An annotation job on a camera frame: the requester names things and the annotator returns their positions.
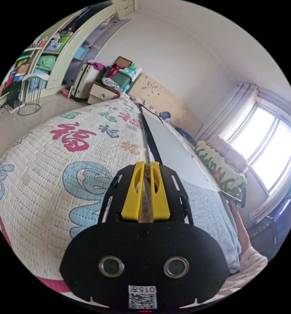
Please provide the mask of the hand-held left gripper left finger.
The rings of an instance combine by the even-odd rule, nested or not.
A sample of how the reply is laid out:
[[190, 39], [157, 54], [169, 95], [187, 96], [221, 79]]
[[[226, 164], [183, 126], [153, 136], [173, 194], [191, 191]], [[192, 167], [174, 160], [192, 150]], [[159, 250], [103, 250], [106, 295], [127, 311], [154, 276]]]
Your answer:
[[140, 219], [142, 211], [144, 169], [144, 161], [136, 162], [121, 211], [121, 216], [125, 220]]

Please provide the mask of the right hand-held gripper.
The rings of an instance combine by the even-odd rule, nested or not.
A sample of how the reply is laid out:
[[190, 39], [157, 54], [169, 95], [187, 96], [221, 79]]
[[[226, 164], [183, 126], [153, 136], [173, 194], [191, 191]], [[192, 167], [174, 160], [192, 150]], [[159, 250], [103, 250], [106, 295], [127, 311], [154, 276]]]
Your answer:
[[247, 191], [247, 187], [243, 187], [239, 199], [222, 190], [219, 190], [218, 193], [223, 196], [225, 200], [232, 201], [235, 204], [239, 204], [241, 208], [244, 208], [246, 204]]

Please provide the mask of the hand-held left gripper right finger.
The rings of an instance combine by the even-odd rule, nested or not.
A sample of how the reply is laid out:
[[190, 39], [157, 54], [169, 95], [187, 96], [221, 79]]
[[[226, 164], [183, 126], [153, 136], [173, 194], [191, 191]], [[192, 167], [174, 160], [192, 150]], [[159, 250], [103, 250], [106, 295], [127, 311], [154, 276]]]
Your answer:
[[168, 220], [170, 210], [158, 162], [150, 162], [151, 210], [153, 220]]

